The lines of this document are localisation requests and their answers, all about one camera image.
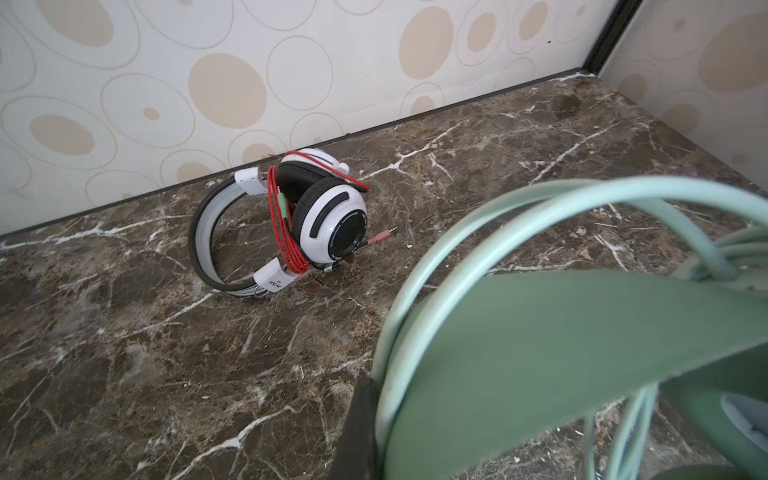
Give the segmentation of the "white black headphones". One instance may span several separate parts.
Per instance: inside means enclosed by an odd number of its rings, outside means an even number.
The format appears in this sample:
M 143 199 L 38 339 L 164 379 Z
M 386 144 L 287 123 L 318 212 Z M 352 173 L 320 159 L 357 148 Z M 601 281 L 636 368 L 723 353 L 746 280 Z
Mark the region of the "white black headphones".
M 209 287 L 235 297 L 277 293 L 311 268 L 332 270 L 359 248 L 391 234 L 368 238 L 364 195 L 370 187 L 350 176 L 347 164 L 316 148 L 288 151 L 262 172 L 238 170 L 198 206 L 188 233 L 191 265 Z M 214 266 L 212 241 L 223 214 L 238 200 L 263 196 L 280 256 L 249 278 L 225 282 Z

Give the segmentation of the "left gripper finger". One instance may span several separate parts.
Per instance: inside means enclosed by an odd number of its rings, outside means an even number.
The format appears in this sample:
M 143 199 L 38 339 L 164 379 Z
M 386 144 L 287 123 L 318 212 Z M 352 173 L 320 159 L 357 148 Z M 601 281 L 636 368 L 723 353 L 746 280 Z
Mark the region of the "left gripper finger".
M 341 478 L 378 479 L 375 414 L 376 383 L 361 376 L 356 384 L 341 438 Z

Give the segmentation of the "mint green headphones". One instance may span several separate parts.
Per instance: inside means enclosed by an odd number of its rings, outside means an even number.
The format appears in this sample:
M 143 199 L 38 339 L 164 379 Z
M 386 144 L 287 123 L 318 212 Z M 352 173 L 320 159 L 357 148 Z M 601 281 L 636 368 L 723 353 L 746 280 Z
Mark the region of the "mint green headphones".
M 615 270 L 493 275 L 549 227 L 629 204 L 691 256 L 668 276 Z M 712 181 L 629 177 L 527 186 L 465 216 L 422 257 L 385 320 L 371 371 L 382 479 L 444 479 L 628 399 L 604 470 L 638 476 L 666 396 L 729 461 L 678 478 L 767 475 L 767 201 Z

